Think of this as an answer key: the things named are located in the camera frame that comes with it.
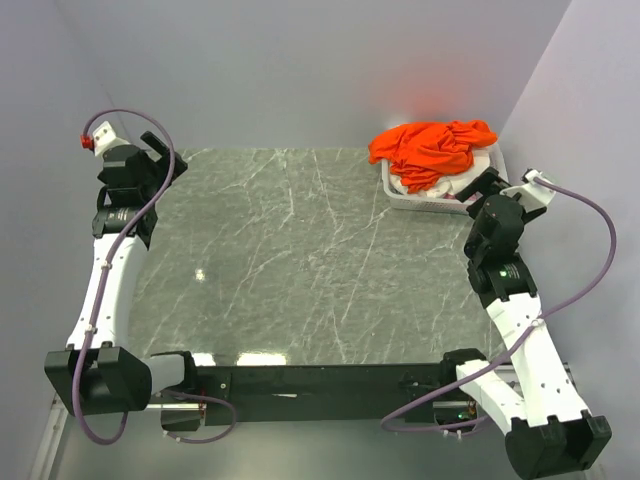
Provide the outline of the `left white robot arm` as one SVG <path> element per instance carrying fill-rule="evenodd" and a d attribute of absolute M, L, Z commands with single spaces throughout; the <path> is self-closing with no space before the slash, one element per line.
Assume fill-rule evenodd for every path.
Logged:
<path fill-rule="evenodd" d="M 142 134 L 146 146 L 139 148 L 103 122 L 90 139 L 102 162 L 91 276 L 77 323 L 64 349 L 47 354 L 45 374 L 71 415 L 141 411 L 162 389 L 189 401 L 200 378 L 186 368 L 184 354 L 143 360 L 128 346 L 134 289 L 158 216 L 150 208 L 136 224 L 129 222 L 188 165 L 151 132 Z"/>

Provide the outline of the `orange t shirt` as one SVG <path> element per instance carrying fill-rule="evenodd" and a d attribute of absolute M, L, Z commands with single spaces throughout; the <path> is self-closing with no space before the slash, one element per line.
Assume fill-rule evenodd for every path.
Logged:
<path fill-rule="evenodd" d="M 481 120 L 413 122 L 396 126 L 369 144 L 369 163 L 383 159 L 410 193 L 430 189 L 441 177 L 463 173 L 473 164 L 473 149 L 497 143 L 498 135 Z"/>

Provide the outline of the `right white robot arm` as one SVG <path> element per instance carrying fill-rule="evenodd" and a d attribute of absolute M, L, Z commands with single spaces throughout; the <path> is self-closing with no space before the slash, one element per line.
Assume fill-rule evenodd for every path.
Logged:
<path fill-rule="evenodd" d="M 576 391 L 542 315 L 534 279 L 518 252 L 527 223 L 544 214 L 554 192 L 537 170 L 512 186 L 492 167 L 457 194 L 473 220 L 464 246 L 473 291 L 502 337 L 519 387 L 513 389 L 487 361 L 467 352 L 441 371 L 444 395 L 469 395 L 505 437 L 509 462 L 522 479 L 592 467 L 612 437 Z"/>

